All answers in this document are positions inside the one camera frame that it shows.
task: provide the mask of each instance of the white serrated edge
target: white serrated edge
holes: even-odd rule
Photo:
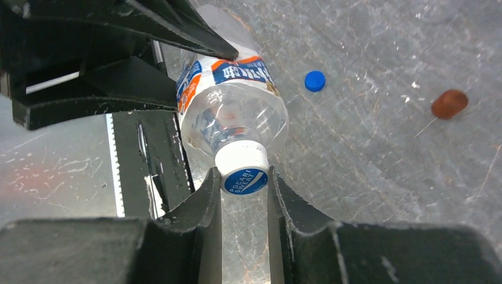
[[[115,132],[113,130],[112,114],[106,114],[108,145],[110,147],[111,174],[113,178],[113,190],[115,192],[115,207],[117,208],[117,217],[125,217],[124,201],[122,200],[122,186],[120,185],[120,175],[118,172],[117,148],[115,146]]]

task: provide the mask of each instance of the black strip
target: black strip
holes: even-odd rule
[[[167,111],[121,112],[113,114],[113,123],[127,217],[151,217],[147,176],[154,177],[165,211],[193,193],[175,114]],[[140,149],[139,128],[146,147],[144,153]]]

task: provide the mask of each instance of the bottle cap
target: bottle cap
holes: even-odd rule
[[[311,92],[318,92],[324,88],[326,78],[321,71],[311,71],[305,77],[305,88]]]
[[[233,195],[247,195],[268,183],[266,149],[258,142],[241,140],[223,146],[214,158],[221,175],[221,189]]]

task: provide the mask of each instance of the bottle label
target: bottle label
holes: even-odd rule
[[[268,175],[259,169],[238,170],[224,182],[225,189],[236,195],[246,195],[262,189],[268,182]]]
[[[242,83],[279,96],[269,70],[257,52],[230,43],[239,51],[239,57],[235,62],[195,54],[194,58],[184,66],[176,84],[180,124],[183,123],[186,110],[194,97],[221,83]]]

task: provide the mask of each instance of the marble surface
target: marble surface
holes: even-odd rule
[[[291,120],[273,163],[303,198],[341,221],[467,224],[502,256],[502,3],[426,1],[194,3],[231,12],[261,46]],[[170,71],[177,54],[166,52]],[[327,76],[319,93],[303,87],[313,69]],[[435,120],[430,104],[450,88],[469,106]],[[26,133],[1,97],[0,117],[1,224],[114,214],[104,117]],[[38,187],[18,190],[26,163]],[[269,283],[266,191],[222,207],[224,283]]]

